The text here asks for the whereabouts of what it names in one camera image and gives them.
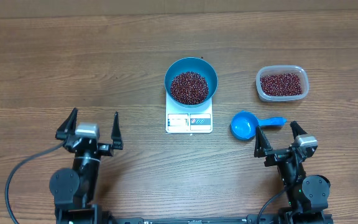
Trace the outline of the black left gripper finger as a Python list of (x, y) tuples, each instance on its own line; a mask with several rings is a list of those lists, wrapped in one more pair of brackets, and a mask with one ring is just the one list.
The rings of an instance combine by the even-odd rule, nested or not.
[(75, 134), (78, 109), (73, 108), (69, 117), (60, 125), (55, 133), (57, 140), (66, 140), (68, 136)]
[(111, 131), (112, 148), (114, 150), (123, 150), (124, 143), (122, 141), (121, 132), (119, 129), (119, 113), (114, 114), (114, 122)]

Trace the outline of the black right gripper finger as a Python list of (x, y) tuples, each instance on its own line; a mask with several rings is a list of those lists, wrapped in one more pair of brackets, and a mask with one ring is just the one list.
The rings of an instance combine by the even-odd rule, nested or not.
[(290, 127), (294, 139), (299, 135), (307, 134), (307, 132), (297, 123), (297, 121), (292, 121), (290, 123)]
[(272, 153), (272, 147), (266, 135), (261, 130), (260, 126), (257, 126), (255, 129), (254, 157), (266, 157), (271, 153)]

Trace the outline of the blue plastic measuring scoop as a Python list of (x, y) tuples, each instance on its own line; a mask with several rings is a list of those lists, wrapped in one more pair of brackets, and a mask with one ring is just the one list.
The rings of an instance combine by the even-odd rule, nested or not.
[(253, 113), (241, 111), (231, 121), (231, 133), (238, 140), (250, 140), (255, 136), (256, 127), (284, 126), (287, 120), (284, 117), (258, 119)]

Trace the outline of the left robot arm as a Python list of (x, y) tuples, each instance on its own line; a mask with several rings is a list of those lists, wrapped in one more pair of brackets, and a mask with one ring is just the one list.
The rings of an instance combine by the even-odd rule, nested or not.
[(69, 117), (57, 129), (55, 138), (62, 147), (74, 154), (71, 168), (57, 170), (51, 177), (49, 189), (54, 197), (57, 223), (108, 224), (114, 223), (111, 212), (94, 204), (99, 166), (103, 156), (112, 157), (115, 150), (123, 149), (119, 130), (119, 115), (114, 114), (111, 143), (99, 142), (99, 126), (95, 123), (76, 123), (78, 110), (73, 108)]

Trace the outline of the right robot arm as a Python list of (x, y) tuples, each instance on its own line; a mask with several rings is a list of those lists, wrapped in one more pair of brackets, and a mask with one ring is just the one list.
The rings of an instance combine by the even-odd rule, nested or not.
[[(302, 163), (311, 158), (318, 148), (317, 139), (292, 121), (290, 127), (293, 142), (284, 149), (274, 150), (264, 132), (255, 129), (254, 156), (265, 158), (264, 166), (277, 167), (283, 190), (270, 198), (260, 209), (256, 223), (332, 223), (331, 215), (325, 215), (331, 183), (323, 175), (307, 176)], [(265, 209), (281, 195), (288, 198), (288, 207), (276, 214), (265, 215)]]

